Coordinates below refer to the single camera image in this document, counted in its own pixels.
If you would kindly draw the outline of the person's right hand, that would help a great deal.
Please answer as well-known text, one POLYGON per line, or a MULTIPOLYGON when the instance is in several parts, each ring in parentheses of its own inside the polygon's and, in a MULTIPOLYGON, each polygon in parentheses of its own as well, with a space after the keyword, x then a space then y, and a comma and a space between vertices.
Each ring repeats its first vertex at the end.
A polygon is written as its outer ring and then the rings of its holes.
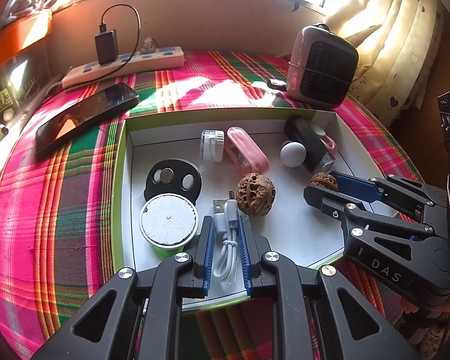
MULTIPOLYGON (((400 299, 400 304, 401 304, 402 310, 406 314, 415 313, 419 310, 418 306, 408 302, 403 297, 400 299)), ((431 309, 426 309, 426 311, 435 311, 441 315, 442 320, 446 320, 450 314, 450 296, 446 299, 446 301, 441 303, 441 305, 435 306, 431 309)))

